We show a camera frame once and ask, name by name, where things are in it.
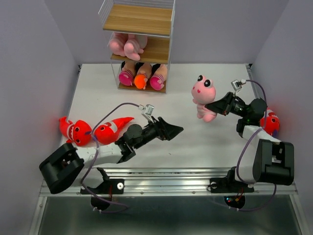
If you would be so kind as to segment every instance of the black clamp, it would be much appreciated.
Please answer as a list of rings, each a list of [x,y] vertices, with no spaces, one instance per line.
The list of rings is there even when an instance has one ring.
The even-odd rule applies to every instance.
[[[235,180],[235,169],[235,166],[232,167],[226,177],[211,178],[208,190],[211,191],[211,193],[254,192],[254,188],[249,188],[247,184]]]
[[[260,139],[252,172],[257,182],[291,185],[294,180],[293,144]]]
[[[124,179],[110,179],[103,168],[97,167],[97,170],[102,175],[103,182],[96,188],[87,187],[94,194],[123,194]],[[80,190],[81,194],[90,194],[86,189]]]
[[[65,143],[39,165],[51,194],[70,187],[83,169],[84,159],[79,158],[76,150],[71,143]]]

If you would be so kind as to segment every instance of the wooden shelf board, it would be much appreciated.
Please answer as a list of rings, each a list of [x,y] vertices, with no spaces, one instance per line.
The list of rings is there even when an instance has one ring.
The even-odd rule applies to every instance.
[[[170,36],[172,9],[114,4],[104,30]]]
[[[148,43],[144,52],[140,54],[139,62],[167,64],[170,50],[169,38],[148,37]],[[131,61],[131,59],[112,54],[112,60]]]
[[[160,91],[156,91],[155,89],[153,89],[149,82],[146,86],[146,89],[143,90],[143,89],[138,89],[136,86],[125,86],[123,84],[119,84],[118,85],[118,88],[119,89],[123,89],[123,90],[130,90],[130,91],[142,91],[142,92],[157,92],[157,93],[166,93],[166,81],[164,82],[164,87],[160,90]]]

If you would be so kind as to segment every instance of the white table surface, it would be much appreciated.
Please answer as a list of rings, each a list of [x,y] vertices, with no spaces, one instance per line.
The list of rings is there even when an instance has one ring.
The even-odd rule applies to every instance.
[[[211,78],[217,90],[216,100],[233,91],[230,82],[248,79],[246,67],[222,64],[172,64],[167,84],[167,94],[122,91],[116,87],[110,64],[83,64],[69,112],[69,119],[82,119],[93,127],[118,104],[133,102],[152,104],[153,116],[163,117],[170,124],[182,126],[184,131],[171,141],[155,139],[140,149],[126,163],[106,164],[105,167],[232,167],[246,143],[236,132],[238,116],[218,115],[211,123],[197,118],[196,105],[192,102],[191,89],[200,74]],[[239,93],[247,104],[254,99],[248,83]],[[107,121],[131,116],[141,126],[147,124],[135,106],[122,106]],[[244,155],[255,155],[253,146]]]

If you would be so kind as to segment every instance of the white wall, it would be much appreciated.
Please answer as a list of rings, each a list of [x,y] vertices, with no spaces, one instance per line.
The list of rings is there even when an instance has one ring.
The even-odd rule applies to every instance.
[[[28,234],[77,65],[43,0],[0,7],[0,234]]]
[[[103,0],[45,0],[78,63],[107,63]],[[253,63],[288,0],[177,0],[173,63]]]
[[[295,146],[295,181],[313,232],[313,1],[290,0],[252,72],[281,120],[280,139]]]

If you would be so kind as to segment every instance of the red plush toy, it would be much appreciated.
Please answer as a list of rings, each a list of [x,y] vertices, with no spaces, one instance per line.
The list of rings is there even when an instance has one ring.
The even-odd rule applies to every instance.
[[[106,122],[97,127],[94,131],[94,135],[97,140],[104,145],[113,143],[117,141],[118,135],[125,125],[133,119],[133,117],[122,117]]]
[[[67,143],[74,142],[77,146],[83,146],[91,140],[91,127],[84,121],[78,120],[75,124],[68,120],[67,117],[59,119],[60,131],[62,135],[68,138]]]
[[[273,136],[274,138],[277,137],[280,127],[279,118],[271,109],[267,109],[267,116],[261,119],[260,125],[269,135]]]

